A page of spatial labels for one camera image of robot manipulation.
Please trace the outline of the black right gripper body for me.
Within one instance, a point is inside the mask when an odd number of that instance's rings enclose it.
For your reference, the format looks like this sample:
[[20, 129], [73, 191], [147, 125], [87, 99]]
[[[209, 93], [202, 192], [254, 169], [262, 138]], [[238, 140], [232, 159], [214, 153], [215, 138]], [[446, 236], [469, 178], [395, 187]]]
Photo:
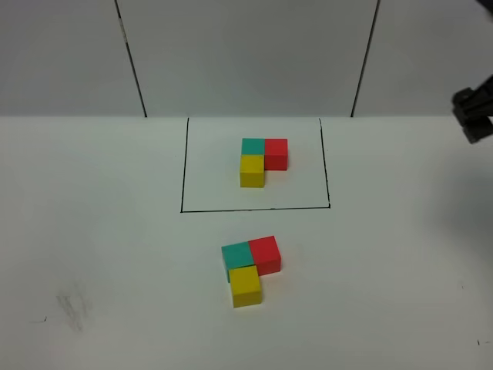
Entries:
[[471, 98], [471, 114], [474, 116], [492, 115], [492, 76], [475, 90]]

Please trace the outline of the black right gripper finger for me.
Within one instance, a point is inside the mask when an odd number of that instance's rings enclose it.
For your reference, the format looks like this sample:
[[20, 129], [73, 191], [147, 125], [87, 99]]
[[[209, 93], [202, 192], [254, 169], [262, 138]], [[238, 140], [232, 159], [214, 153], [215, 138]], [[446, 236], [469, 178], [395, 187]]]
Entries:
[[492, 121], [488, 116], [466, 118], [461, 128], [470, 144], [476, 144], [493, 134]]
[[452, 97], [453, 113], [456, 116], [477, 116], [478, 90], [466, 88], [458, 91]]

